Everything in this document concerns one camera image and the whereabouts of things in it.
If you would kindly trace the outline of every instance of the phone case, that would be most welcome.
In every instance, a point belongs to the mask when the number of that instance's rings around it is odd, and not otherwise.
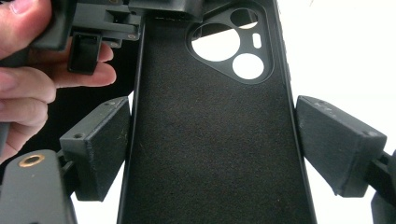
[[[241,9],[254,27],[231,19]],[[119,223],[315,223],[276,2],[206,1],[204,10],[203,23],[146,18]],[[220,62],[191,45],[213,23],[240,37]],[[258,77],[235,73],[242,54],[261,59]]]

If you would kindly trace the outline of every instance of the white background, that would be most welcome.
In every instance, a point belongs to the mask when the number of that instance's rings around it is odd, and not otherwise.
[[[396,149],[396,3],[392,0],[278,0],[294,98],[327,101],[388,136]],[[307,163],[319,224],[373,223],[362,199],[334,196]],[[75,202],[78,221],[116,223],[121,175],[104,203]]]

